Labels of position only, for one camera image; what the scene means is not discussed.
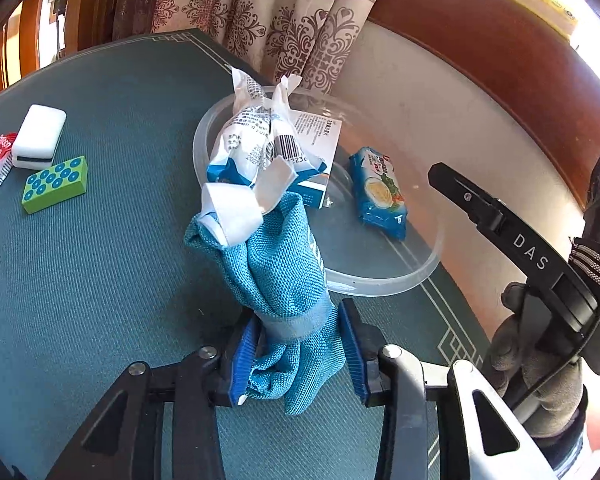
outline white wall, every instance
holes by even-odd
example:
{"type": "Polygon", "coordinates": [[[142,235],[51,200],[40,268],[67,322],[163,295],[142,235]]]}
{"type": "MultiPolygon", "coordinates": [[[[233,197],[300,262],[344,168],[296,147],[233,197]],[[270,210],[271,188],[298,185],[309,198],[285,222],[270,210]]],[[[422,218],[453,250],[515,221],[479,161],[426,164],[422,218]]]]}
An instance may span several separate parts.
{"type": "MultiPolygon", "coordinates": [[[[367,22],[331,94],[378,118],[424,168],[446,162],[500,198],[562,256],[568,237],[582,233],[576,201],[535,142],[485,92],[416,44],[367,22]]],[[[464,212],[437,200],[446,221],[443,264],[491,337],[509,315],[501,291],[524,276],[464,212]]]]}

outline gray glove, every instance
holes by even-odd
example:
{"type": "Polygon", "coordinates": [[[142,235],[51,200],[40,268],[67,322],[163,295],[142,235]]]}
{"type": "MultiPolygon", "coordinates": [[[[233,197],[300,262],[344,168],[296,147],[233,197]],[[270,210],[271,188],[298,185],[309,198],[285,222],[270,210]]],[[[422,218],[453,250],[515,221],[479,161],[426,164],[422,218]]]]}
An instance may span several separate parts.
{"type": "MultiPolygon", "coordinates": [[[[501,397],[517,371],[522,372],[522,380],[529,388],[561,361],[560,357],[535,348],[523,348],[519,326],[526,294],[527,287],[523,283],[509,283],[502,293],[502,304],[514,314],[496,330],[482,365],[482,374],[501,397]]],[[[536,402],[537,407],[532,407],[531,415],[523,416],[523,427],[533,438],[560,435],[577,416],[582,392],[582,359],[578,359],[534,394],[539,402],[536,402]]]]}

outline black cable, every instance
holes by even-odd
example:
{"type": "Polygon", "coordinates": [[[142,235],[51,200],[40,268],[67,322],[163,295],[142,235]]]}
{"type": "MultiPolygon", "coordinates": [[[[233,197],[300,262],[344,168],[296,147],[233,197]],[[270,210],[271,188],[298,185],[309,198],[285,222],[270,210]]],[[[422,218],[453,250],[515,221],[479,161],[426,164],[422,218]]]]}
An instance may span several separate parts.
{"type": "Polygon", "coordinates": [[[598,326],[600,325],[600,308],[596,310],[596,319],[592,323],[587,335],[582,340],[582,342],[568,355],[567,358],[563,362],[557,365],[553,370],[546,373],[540,379],[538,379],[535,384],[530,387],[525,394],[520,397],[516,402],[511,406],[511,411],[515,410],[520,404],[525,402],[529,397],[531,397],[534,393],[536,393],[540,388],[542,388],[545,384],[547,384],[551,379],[553,379],[557,374],[559,374],[564,368],[571,362],[571,360],[582,352],[583,348],[587,345],[593,333],[596,331],[598,326]]]}

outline teal tablecloth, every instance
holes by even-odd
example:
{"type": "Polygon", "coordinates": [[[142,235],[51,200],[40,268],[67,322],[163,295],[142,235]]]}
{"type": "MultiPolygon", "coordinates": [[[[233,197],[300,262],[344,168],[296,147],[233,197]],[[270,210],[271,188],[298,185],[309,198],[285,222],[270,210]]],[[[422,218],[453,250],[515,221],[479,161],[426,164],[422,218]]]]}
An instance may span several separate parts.
{"type": "MultiPolygon", "coordinates": [[[[56,160],[85,155],[90,168],[86,195],[32,216],[20,205],[31,171],[14,169],[0,189],[0,457],[29,480],[45,477],[129,362],[179,361],[237,317],[218,270],[182,243],[200,210],[193,135],[232,92],[228,62],[247,69],[198,31],[143,36],[0,94],[0,134],[17,131],[30,104],[61,108],[56,160]]],[[[357,303],[423,360],[476,362],[486,348],[441,267],[414,290],[357,303]]],[[[301,416],[283,416],[281,400],[249,401],[220,409],[218,424],[229,479],[363,480],[374,476],[382,409],[363,408],[343,370],[301,416]]],[[[436,476],[435,424],[430,444],[436,476]]]]}

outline blue gripper pad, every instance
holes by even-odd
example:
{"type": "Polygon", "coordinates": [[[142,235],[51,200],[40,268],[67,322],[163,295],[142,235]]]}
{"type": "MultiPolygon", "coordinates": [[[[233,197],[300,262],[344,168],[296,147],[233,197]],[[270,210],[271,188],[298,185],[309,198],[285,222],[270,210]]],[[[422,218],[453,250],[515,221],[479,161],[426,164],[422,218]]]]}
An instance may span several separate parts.
{"type": "Polygon", "coordinates": [[[338,305],[338,324],[353,391],[360,397],[362,403],[366,404],[371,392],[366,382],[366,363],[362,357],[360,342],[356,334],[356,326],[362,322],[353,300],[345,298],[338,305]]]}
{"type": "Polygon", "coordinates": [[[259,338],[260,320],[257,316],[253,316],[244,327],[232,360],[231,385],[229,387],[229,401],[232,406],[235,406],[240,396],[247,391],[259,338]]]}

